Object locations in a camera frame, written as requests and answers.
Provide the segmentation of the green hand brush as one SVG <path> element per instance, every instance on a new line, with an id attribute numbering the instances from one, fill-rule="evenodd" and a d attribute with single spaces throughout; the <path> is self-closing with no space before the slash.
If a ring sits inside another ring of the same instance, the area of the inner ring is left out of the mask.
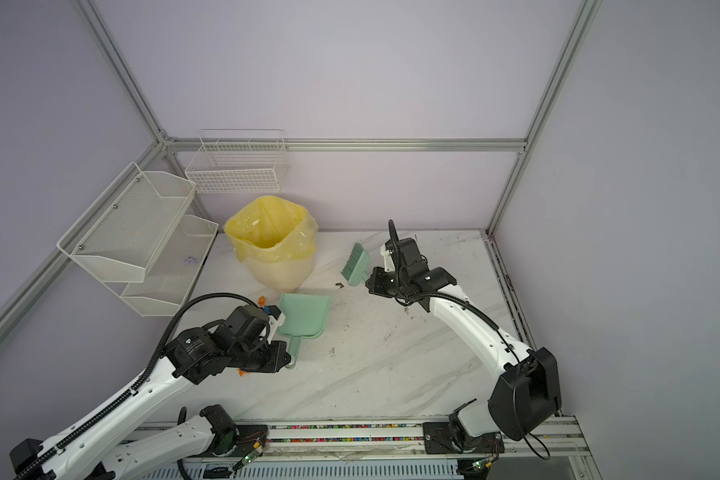
<path id="1" fill-rule="evenodd" d="M 350 255 L 341 270 L 341 275 L 350 287 L 364 284 L 369 279 L 370 255 L 359 242 L 355 242 Z"/>

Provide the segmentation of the green plastic dustpan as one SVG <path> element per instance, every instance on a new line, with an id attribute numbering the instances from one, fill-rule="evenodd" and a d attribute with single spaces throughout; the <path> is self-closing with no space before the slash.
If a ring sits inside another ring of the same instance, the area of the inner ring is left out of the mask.
<path id="1" fill-rule="evenodd" d="M 300 346 L 303 340 L 319 337 L 326 325 L 331 298 L 324 295 L 283 293 L 279 308 L 284 321 L 277 333 L 286 339 L 290 362 L 287 369 L 296 366 Z"/>

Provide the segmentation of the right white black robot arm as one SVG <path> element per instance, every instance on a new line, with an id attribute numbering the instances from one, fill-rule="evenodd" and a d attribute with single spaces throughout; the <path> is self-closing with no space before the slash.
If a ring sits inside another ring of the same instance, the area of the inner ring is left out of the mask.
<path id="1" fill-rule="evenodd" d="M 372 295 L 409 307 L 420 305 L 445 323 L 476 355 L 490 374 L 492 391 L 483 403 L 469 401 L 451 414 L 454 442 L 501 433 L 530 444 L 534 430 L 562 408 L 559 368 L 546 348 L 532 349 L 480 310 L 442 267 L 431 268 L 416 241 L 401 238 L 388 222 L 383 259 L 365 285 Z"/>

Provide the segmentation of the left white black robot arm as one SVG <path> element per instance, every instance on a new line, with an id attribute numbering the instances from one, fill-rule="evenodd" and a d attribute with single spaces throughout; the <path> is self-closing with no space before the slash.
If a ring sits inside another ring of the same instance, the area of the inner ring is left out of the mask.
<path id="1" fill-rule="evenodd" d="M 231 314 L 200 327 L 176 328 L 193 306 L 239 301 Z M 70 428 L 45 440 L 26 439 L 10 452 L 18 479 L 82 479 L 127 435 L 170 400 L 226 369 L 276 373 L 291 361 L 274 339 L 285 315 L 239 294 L 216 292 L 187 301 L 173 315 L 144 370 Z"/>

